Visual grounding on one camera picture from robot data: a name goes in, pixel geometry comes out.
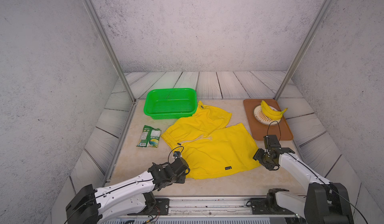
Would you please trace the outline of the yellow shorts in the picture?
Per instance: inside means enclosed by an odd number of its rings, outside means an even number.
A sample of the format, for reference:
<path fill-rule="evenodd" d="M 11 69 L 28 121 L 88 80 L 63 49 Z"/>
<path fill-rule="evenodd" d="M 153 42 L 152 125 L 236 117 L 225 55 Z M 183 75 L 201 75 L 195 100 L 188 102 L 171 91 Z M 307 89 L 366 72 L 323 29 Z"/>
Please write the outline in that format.
<path fill-rule="evenodd" d="M 213 179 L 250 171 L 260 166 L 253 159 L 258 146 L 243 123 L 230 126 L 232 114 L 198 103 L 195 114 L 178 119 L 162 139 L 181 151 L 189 165 L 187 178 Z"/>

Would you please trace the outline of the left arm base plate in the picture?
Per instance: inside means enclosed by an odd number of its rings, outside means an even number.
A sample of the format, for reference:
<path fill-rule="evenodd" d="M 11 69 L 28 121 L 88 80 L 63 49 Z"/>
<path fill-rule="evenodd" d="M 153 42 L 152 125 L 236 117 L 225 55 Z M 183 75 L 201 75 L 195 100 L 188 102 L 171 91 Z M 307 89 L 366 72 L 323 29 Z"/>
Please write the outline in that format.
<path fill-rule="evenodd" d="M 170 199 L 168 198 L 155 198 L 145 201 L 145 204 L 145 208 L 140 212 L 141 215 L 167 216 L 169 214 Z"/>

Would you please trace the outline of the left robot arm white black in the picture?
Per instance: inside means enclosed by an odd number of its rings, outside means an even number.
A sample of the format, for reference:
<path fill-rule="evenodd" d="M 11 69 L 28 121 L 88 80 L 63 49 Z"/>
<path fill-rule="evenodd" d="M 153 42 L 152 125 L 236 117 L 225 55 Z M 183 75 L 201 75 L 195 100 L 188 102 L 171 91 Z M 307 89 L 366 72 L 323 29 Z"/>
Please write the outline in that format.
<path fill-rule="evenodd" d="M 142 174 L 118 184 L 79 190 L 66 206 L 67 224 L 102 224 L 126 214 L 150 214 L 156 206 L 153 191 L 183 183 L 190 171 L 179 157 L 172 163 L 153 164 Z"/>

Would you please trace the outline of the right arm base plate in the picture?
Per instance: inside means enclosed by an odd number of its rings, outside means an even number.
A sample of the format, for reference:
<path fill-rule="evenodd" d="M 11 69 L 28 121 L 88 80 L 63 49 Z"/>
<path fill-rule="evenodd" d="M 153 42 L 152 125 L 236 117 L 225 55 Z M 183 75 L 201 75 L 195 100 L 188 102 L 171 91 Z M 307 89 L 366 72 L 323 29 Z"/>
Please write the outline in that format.
<path fill-rule="evenodd" d="M 279 206 L 271 206 L 266 198 L 251 198 L 246 207 L 252 209 L 253 215 L 293 215 L 294 213 Z"/>

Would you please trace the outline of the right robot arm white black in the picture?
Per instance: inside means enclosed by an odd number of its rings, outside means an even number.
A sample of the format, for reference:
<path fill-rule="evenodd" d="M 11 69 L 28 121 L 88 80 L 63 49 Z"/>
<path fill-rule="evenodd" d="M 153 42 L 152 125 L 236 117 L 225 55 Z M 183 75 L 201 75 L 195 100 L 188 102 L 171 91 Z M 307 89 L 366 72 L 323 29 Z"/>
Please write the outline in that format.
<path fill-rule="evenodd" d="M 290 211 L 306 220 L 308 224 L 352 224 L 353 213 L 345 186 L 333 183 L 306 165 L 290 148 L 259 148 L 254 155 L 269 171 L 282 167 L 306 190 L 300 197 L 286 189 L 270 189 L 266 208 L 273 214 Z"/>

